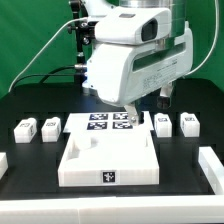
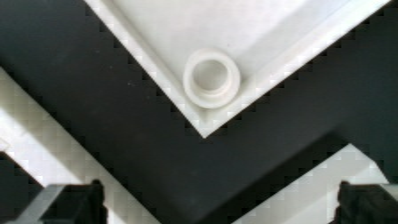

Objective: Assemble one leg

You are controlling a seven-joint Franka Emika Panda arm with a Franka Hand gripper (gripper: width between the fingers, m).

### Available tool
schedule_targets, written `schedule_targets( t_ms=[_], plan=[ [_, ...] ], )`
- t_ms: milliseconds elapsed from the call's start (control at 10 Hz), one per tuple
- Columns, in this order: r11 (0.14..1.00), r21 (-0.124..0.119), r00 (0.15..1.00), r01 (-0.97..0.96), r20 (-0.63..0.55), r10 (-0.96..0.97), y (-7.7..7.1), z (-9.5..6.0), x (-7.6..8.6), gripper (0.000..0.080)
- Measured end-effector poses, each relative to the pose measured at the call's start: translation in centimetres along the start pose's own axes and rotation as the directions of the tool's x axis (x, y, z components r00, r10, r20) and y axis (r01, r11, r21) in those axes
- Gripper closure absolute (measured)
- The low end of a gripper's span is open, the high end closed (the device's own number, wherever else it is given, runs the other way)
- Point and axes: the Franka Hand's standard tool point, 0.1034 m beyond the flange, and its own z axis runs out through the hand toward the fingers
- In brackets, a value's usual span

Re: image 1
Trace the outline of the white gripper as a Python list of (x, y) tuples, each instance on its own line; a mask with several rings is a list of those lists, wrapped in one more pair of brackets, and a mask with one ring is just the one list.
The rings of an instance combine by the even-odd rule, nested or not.
[(193, 36), (189, 28), (175, 38), (171, 49), (156, 51), (155, 47), (154, 42), (136, 47), (103, 43), (87, 62), (86, 87), (95, 90), (106, 104), (125, 105), (132, 126), (141, 123), (141, 111), (133, 101), (163, 86), (157, 107), (168, 109), (173, 93), (170, 82), (192, 67)]

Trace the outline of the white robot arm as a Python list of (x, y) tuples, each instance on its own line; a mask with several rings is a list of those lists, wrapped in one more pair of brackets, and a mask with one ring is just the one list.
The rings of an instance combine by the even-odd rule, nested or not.
[(140, 123), (137, 100), (172, 82), (193, 63), (193, 36), (185, 20), (186, 0), (82, 0), (94, 23), (93, 52), (85, 87), (106, 104), (123, 107), (129, 122)]

